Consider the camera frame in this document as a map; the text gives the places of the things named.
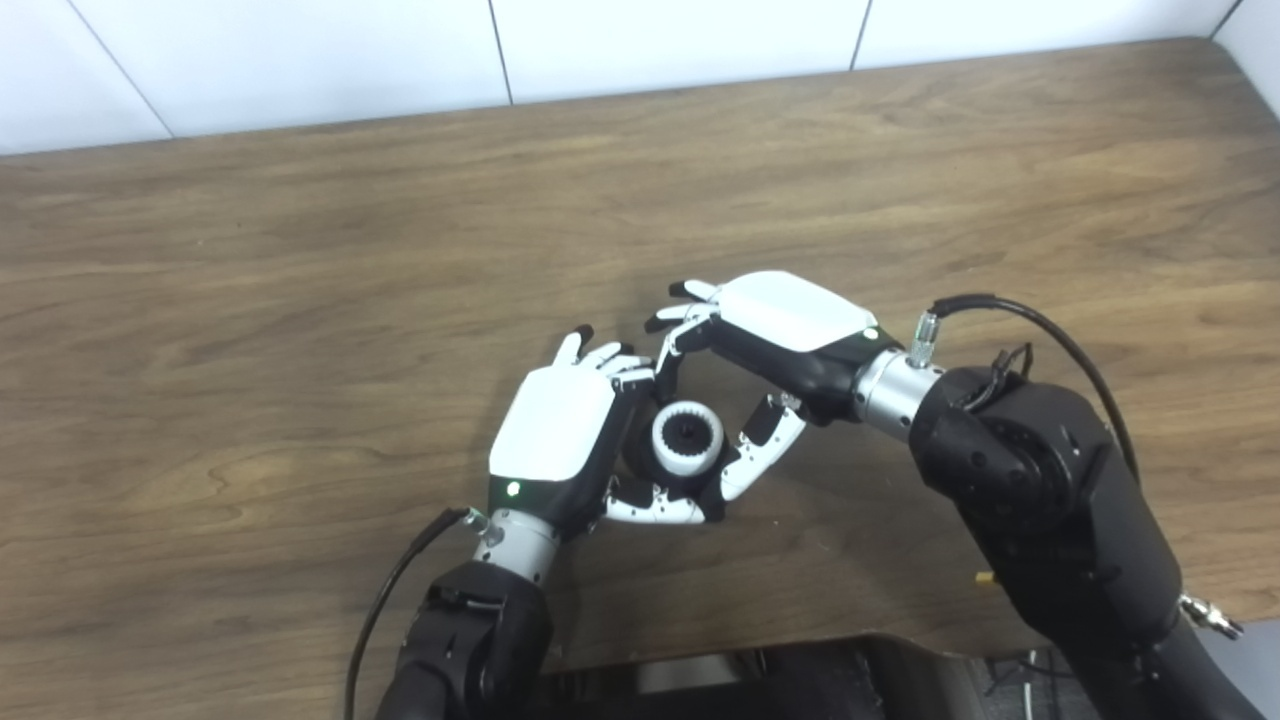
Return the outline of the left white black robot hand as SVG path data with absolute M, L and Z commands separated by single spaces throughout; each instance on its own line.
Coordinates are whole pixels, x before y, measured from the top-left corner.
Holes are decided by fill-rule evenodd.
M 488 456 L 490 512 L 520 512 L 568 543 L 605 518 L 620 489 L 626 521 L 723 521 L 721 497 L 668 484 L 675 474 L 652 436 L 654 360 L 620 341 L 589 348 L 593 333 L 575 328 L 521 380 Z

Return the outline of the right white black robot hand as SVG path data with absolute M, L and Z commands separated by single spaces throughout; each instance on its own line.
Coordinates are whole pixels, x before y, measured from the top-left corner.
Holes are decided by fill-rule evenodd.
M 686 491 L 707 518 L 750 488 L 808 427 L 861 421 L 861 375 L 901 347 L 872 311 L 787 272 L 754 272 L 723 284 L 680 281 L 669 296 L 682 302 L 644 324 L 646 333 L 663 336 L 655 365 L 660 404 L 675 400 L 684 359 L 703 351 L 774 387 L 708 479 Z

